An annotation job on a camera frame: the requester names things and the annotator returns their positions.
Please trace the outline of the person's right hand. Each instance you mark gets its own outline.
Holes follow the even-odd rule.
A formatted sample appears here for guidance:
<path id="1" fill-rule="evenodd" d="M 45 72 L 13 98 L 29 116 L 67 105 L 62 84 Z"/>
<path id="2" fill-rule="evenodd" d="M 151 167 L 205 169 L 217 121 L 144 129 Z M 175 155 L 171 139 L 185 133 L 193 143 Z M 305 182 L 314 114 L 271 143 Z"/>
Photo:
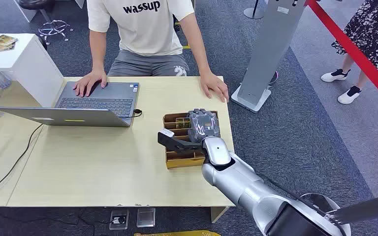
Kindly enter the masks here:
<path id="1" fill-rule="evenodd" d="M 106 87 L 107 75 L 104 69 L 93 69 L 74 84 L 73 90 L 76 96 L 89 97 L 96 84 L 100 84 L 102 88 Z"/>

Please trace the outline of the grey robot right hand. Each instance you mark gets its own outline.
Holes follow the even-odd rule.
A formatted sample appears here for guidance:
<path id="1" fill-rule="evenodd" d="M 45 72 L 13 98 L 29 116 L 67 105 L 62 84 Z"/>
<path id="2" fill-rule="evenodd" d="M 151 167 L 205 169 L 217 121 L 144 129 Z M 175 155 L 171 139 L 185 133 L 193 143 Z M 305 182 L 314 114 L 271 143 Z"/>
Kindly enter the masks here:
<path id="1" fill-rule="evenodd" d="M 207 137 L 220 137 L 220 126 L 217 114 L 205 109 L 188 111 L 190 129 L 188 136 L 191 142 L 200 143 Z"/>

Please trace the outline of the person's left hand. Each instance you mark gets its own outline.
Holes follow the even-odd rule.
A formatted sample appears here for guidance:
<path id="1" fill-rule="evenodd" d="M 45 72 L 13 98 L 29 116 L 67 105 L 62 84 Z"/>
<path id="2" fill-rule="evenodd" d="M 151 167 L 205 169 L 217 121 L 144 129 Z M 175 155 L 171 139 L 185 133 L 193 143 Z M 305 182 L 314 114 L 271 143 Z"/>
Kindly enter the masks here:
<path id="1" fill-rule="evenodd" d="M 213 98 L 212 92 L 214 92 L 221 102 L 229 101 L 227 84 L 211 71 L 200 73 L 200 86 L 209 99 Z"/>

